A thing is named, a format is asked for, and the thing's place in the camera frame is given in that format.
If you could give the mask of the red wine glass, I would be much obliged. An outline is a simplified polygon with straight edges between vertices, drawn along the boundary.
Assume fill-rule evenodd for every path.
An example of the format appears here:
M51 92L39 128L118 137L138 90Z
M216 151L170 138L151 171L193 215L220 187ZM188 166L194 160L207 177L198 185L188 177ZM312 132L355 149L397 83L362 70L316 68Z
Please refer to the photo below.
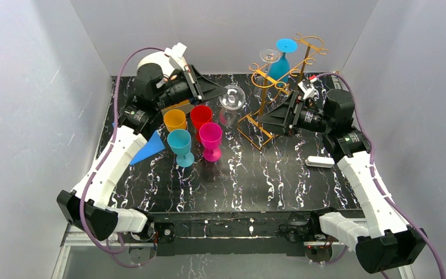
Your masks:
M196 130L196 140L200 142L199 130L202 125L213 121L213 111L206 105L197 105L191 110L190 119Z

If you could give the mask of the white cylindrical drawer box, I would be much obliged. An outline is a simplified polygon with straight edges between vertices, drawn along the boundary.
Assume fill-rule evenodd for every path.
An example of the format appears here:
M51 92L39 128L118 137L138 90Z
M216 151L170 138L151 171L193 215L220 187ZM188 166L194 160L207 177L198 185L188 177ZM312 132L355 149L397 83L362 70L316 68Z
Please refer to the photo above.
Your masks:
M170 63L170 58L164 54L163 51L153 52L145 56L137 65L137 70L139 70L143 65L154 63L161 67L163 74L170 76L175 67Z

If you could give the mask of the clear wine glass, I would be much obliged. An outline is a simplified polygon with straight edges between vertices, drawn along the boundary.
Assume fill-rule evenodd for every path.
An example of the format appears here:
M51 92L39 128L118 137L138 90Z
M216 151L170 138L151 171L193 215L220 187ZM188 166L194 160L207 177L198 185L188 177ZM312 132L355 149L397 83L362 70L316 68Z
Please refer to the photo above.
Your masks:
M237 110L241 109L246 101L244 91L237 85L226 85L226 93L219 97L222 106L219 113L220 122L229 127L233 125L237 118Z
M279 60L280 52L275 49L263 49L260 52L260 58L264 62L264 67L262 68L261 71L264 73L264 75L266 75L268 73L271 65ZM266 81L266 78L263 75L259 74L256 77L257 85L264 85L265 81ZM260 87L255 87L255 89L253 90L254 96L259 99L261 98L261 92L262 92L262 88L260 88Z

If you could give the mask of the gold wire glass rack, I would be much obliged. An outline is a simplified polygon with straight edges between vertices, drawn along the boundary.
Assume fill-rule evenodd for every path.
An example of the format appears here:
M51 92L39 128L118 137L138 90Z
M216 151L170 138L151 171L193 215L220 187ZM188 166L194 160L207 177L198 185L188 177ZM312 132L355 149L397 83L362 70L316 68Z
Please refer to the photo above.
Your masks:
M315 63L315 55L326 55L329 50L325 48L324 41L317 36L303 36L297 33L293 38L297 43L297 49L299 46L305 47L305 55L298 64L291 66L288 72L290 77L303 78L305 68L308 65L313 65ZM281 96L289 96L292 93L292 87L287 81L284 83L280 80L274 80L270 78L268 73L264 75L261 71L264 67L264 62L261 65L258 63L253 63L249 66L251 70L251 82L255 87L262 88L260 107L244 115L238 120L237 131L249 141L258 151L263 150L263 147L270 143L275 138L278 138L277 134L274 134L266 130L261 124L257 122L257 119L262 116L265 112L267 105L273 104ZM258 75L263 75L266 78L264 85L256 84L256 77Z

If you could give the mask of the yellow wine glass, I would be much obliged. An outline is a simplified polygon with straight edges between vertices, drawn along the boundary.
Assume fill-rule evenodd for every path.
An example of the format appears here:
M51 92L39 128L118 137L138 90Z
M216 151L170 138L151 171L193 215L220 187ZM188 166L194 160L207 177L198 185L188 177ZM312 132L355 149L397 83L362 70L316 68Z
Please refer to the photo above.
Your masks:
M166 129L169 132L174 130L185 130L187 128L186 114L180 109L171 109L163 117Z

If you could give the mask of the magenta wine glass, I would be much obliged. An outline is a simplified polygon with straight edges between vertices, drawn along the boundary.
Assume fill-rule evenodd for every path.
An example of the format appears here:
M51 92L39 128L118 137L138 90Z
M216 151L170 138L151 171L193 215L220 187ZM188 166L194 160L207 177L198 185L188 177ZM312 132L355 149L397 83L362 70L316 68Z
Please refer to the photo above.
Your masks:
M222 128L217 123L206 123L199 129L199 135L205 160L218 161L221 158Z

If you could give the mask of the light blue wine glass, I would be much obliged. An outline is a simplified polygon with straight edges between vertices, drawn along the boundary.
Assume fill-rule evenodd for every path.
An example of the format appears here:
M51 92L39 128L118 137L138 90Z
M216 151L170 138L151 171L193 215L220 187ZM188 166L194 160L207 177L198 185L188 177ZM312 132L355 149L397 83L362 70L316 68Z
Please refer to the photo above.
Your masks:
M169 133L167 142L170 149L176 155L176 163L180 167L190 167L195 161L191 152L192 137L183 129L176 129Z

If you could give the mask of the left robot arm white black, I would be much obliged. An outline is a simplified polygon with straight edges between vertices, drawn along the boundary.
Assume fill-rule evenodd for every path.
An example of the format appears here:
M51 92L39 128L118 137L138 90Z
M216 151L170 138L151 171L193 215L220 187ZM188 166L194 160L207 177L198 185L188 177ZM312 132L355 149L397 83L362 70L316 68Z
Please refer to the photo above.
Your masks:
M57 196L66 220L93 242L114 233L141 233L150 220L139 209L109 207L109 199L134 156L163 123L162 111L189 101L199 104L226 93L226 88L202 76L192 65L163 72L157 63L142 65L122 112L114 112L113 134L84 178Z

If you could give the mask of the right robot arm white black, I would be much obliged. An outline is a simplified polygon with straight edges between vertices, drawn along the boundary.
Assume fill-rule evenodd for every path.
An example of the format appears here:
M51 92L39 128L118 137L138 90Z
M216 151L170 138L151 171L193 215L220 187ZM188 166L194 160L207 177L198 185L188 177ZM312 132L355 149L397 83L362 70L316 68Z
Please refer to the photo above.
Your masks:
M275 134L305 129L322 135L323 144L350 183L366 219L361 226L337 209L311 213L307 233L333 237L351 248L362 268L377 273L412 264L425 247L425 233L416 231L396 212L380 180L372 177L371 144L353 125L355 103L350 92L330 90L322 109L294 92L258 121Z

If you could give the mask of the teal wine glass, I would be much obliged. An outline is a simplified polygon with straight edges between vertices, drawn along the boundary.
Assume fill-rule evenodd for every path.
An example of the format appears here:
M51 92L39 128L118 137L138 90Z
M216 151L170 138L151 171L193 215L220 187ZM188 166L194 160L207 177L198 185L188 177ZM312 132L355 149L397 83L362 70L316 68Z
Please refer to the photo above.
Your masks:
M290 64L286 58L287 53L297 50L297 43L290 38L281 38L276 42L276 48L280 52L280 58L269 68L268 75L274 80L287 83L290 71Z

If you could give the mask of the white oblong case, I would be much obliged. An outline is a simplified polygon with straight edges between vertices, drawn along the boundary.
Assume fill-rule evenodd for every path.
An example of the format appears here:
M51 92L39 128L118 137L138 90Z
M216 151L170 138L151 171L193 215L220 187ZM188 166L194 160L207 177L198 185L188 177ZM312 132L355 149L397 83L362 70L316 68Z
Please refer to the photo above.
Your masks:
M335 162L332 158L309 156L305 160L305 165L309 167L332 168Z

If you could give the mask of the blue flat sheet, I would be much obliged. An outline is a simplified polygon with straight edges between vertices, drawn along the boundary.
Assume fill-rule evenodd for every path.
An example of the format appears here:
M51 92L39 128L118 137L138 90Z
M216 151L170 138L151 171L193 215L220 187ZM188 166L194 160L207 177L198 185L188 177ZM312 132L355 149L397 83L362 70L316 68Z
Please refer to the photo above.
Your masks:
M127 126L117 128L115 146L122 151L127 151L132 157L130 165L134 165L165 149L160 137L160 130L156 130L149 139L144 139L141 134L134 134L133 129Z

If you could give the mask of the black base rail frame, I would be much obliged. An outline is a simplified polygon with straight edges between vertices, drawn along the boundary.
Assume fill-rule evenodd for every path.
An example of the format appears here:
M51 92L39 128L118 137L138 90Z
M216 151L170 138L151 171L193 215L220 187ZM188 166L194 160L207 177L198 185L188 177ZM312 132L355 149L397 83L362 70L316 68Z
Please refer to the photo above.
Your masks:
M146 248L151 256L284 254L310 261L335 261L348 251L332 237L307 234L308 211L154 213L148 236L123 232L109 237L111 248L123 240L128 251Z

